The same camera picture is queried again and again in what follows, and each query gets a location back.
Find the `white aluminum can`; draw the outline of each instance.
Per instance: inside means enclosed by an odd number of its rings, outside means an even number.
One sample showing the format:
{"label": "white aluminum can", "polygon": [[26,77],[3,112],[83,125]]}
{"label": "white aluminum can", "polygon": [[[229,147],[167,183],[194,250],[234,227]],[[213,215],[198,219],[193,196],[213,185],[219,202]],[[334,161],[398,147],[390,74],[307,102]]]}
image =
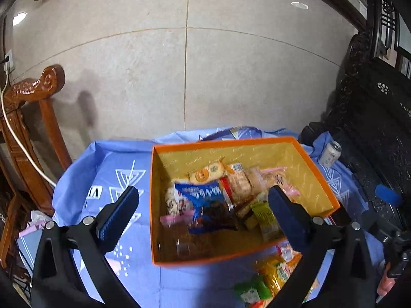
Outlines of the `white aluminum can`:
{"label": "white aluminum can", "polygon": [[325,146],[318,163],[324,167],[331,168],[341,155],[341,145],[335,141],[331,141]]}

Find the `power cord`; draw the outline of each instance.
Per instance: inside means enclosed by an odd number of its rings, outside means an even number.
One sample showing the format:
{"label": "power cord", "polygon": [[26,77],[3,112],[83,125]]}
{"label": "power cord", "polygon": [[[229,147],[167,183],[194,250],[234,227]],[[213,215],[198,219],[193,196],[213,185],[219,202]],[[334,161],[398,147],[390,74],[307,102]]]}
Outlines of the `power cord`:
{"label": "power cord", "polygon": [[31,158],[30,154],[28,153],[28,151],[26,150],[26,148],[24,148],[23,144],[20,142],[20,140],[18,139],[18,137],[16,136],[16,134],[14,133],[10,123],[9,123],[9,119],[7,118],[6,115],[6,110],[4,107],[4,93],[6,91],[7,85],[9,84],[9,63],[6,61],[4,64],[4,71],[6,72],[6,85],[4,86],[2,92],[1,92],[1,109],[3,111],[3,116],[5,118],[7,127],[10,130],[10,133],[12,134],[13,138],[15,139],[15,141],[17,142],[17,144],[20,146],[20,148],[23,150],[24,154],[27,156],[28,160],[30,161],[31,165],[36,169],[36,171],[41,175],[41,177],[43,177],[46,181],[48,181],[48,183],[55,187],[55,183],[53,182],[53,180],[48,177],[44,172],[41,171],[41,169],[37,166],[37,164],[33,161],[33,159]]}

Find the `silver screw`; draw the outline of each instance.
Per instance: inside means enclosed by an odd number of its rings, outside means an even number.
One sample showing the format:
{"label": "silver screw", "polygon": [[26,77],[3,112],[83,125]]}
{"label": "silver screw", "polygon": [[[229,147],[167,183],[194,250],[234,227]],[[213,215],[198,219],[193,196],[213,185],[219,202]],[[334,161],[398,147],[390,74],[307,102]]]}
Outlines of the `silver screw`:
{"label": "silver screw", "polygon": [[312,218],[312,222],[315,223],[316,225],[322,225],[324,223],[324,220],[320,218],[319,216],[315,216]]}
{"label": "silver screw", "polygon": [[358,222],[356,222],[356,221],[354,221],[354,222],[351,224],[351,227],[354,228],[354,230],[360,230],[360,229],[361,229],[360,224],[359,224]]}
{"label": "silver screw", "polygon": [[88,226],[94,222],[94,218],[92,216],[87,216],[83,219],[83,223]]}
{"label": "silver screw", "polygon": [[55,225],[54,221],[49,221],[48,223],[46,223],[46,229],[51,229],[53,228]]}

